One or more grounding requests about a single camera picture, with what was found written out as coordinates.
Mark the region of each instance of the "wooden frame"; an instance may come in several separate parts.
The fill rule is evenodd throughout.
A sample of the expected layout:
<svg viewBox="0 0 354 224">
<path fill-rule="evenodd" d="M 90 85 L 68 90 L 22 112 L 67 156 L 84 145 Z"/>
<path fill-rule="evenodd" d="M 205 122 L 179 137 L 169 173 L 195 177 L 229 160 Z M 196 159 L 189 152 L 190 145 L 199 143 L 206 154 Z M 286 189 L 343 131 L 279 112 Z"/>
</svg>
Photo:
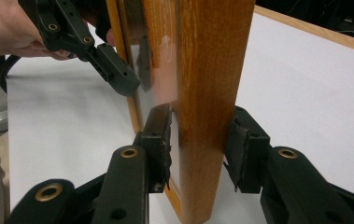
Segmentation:
<svg viewBox="0 0 354 224">
<path fill-rule="evenodd" d="M 107 3 L 118 53 L 134 65 L 136 26 L 128 13 L 139 3 Z M 167 195 L 182 223 L 203 223 L 210 219 L 215 201 L 254 1 L 144 0 L 143 8 L 151 47 L 152 93 L 138 92 L 136 108 L 175 101 L 180 189 L 172 180 L 173 190 Z M 142 109 L 143 118 L 146 110 Z M 131 114 L 140 116 L 134 110 Z M 136 121 L 138 131 L 142 126 Z"/>
</svg>

